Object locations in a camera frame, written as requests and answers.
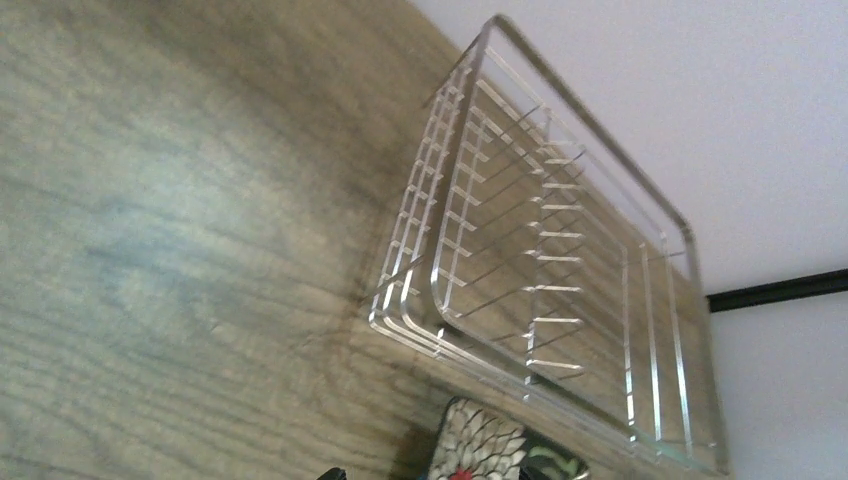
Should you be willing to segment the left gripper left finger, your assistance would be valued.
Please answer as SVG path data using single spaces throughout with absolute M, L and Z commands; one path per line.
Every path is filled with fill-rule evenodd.
M 340 467 L 332 467 L 321 474 L 316 480 L 346 480 L 347 472 Z

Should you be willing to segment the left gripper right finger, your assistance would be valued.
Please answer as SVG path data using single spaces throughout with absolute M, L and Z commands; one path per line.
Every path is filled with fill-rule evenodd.
M 547 476 L 533 466 L 522 465 L 519 470 L 519 480 L 547 480 Z

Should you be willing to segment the metal wire dish rack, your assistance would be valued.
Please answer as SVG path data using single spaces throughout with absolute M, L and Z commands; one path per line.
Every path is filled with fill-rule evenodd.
M 731 478 L 685 217 L 504 14 L 425 108 L 369 325 L 590 479 Z

